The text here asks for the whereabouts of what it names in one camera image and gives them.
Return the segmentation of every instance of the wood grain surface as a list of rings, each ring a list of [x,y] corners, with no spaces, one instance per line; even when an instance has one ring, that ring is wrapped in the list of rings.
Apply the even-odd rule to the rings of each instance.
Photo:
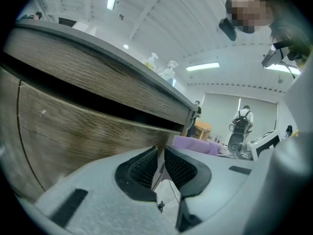
[[[26,154],[46,189],[91,161],[180,134],[83,109],[23,82],[19,114]]]
[[[18,129],[19,80],[0,68],[0,164],[13,190],[35,201],[44,192],[22,148]]]
[[[39,31],[15,28],[7,54],[80,88],[184,125],[189,107],[151,86],[130,68],[88,47]]]

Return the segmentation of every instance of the black rubber pad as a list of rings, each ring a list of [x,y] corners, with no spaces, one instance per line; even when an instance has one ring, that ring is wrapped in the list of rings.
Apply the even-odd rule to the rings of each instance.
[[[88,191],[86,190],[76,189],[52,215],[51,220],[64,228],[73,217],[77,208],[83,202],[87,194]]]
[[[239,166],[231,166],[229,169],[236,171],[236,172],[239,172],[239,173],[242,173],[242,174],[245,174],[245,175],[249,175],[252,171],[250,169],[239,167]]]

